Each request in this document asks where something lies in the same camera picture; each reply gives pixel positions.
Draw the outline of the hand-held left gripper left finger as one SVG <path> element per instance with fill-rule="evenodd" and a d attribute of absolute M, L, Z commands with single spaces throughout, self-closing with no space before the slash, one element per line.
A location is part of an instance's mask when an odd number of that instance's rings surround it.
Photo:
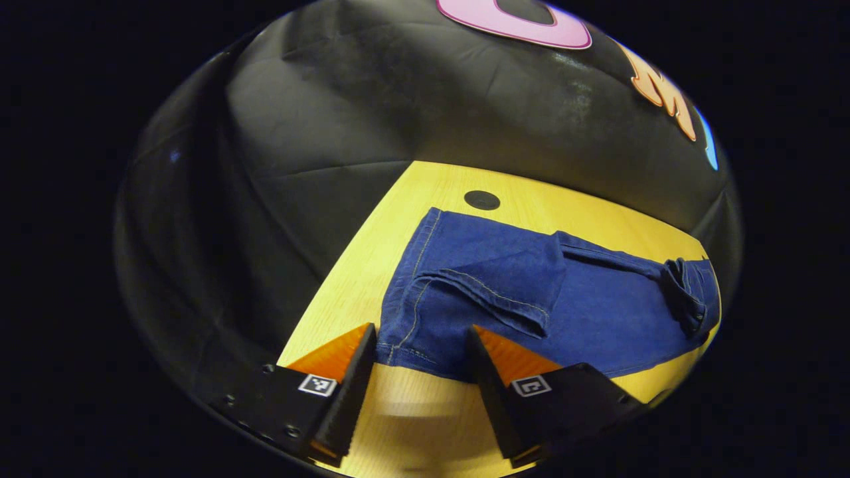
<path fill-rule="evenodd" d="M 280 453 L 337 468 L 349 454 L 376 348 L 375 325 L 363 323 L 286 366 L 237 373 L 210 406 Z"/>

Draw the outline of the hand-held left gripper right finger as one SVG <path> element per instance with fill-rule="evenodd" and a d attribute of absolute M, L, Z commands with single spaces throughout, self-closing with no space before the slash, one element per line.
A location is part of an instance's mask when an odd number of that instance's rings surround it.
<path fill-rule="evenodd" d="M 479 325 L 467 330 L 466 348 L 498 448 L 513 468 L 589 448 L 646 413 L 588 363 L 558 365 Z"/>

